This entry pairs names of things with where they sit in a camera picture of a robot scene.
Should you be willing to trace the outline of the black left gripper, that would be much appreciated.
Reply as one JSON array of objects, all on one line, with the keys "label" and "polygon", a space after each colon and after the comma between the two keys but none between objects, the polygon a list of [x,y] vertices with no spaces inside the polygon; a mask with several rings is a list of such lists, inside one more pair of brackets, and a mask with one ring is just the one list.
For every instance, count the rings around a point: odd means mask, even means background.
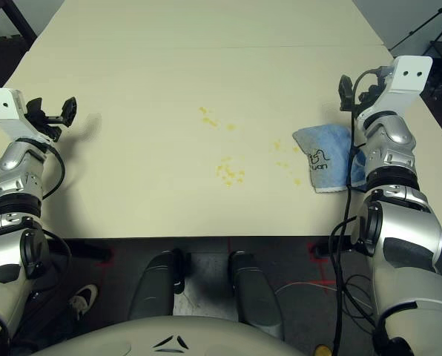
[{"label": "black left gripper", "polygon": [[30,100],[26,104],[26,109],[25,117],[35,119],[36,130],[49,137],[52,142],[58,142],[62,134],[60,125],[70,127],[73,123],[77,112],[77,101],[74,96],[67,99],[62,106],[60,116],[47,116],[42,110],[41,97]]}]

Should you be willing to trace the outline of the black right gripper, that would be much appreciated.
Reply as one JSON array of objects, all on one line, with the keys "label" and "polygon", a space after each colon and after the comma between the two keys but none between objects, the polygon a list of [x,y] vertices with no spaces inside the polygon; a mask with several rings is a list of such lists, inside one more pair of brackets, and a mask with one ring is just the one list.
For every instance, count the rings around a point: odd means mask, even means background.
[{"label": "black right gripper", "polygon": [[378,97],[382,94],[382,85],[377,83],[370,85],[368,94],[361,94],[358,97],[358,103],[353,104],[353,83],[349,76],[342,75],[338,85],[340,96],[340,111],[363,112],[376,103]]}]

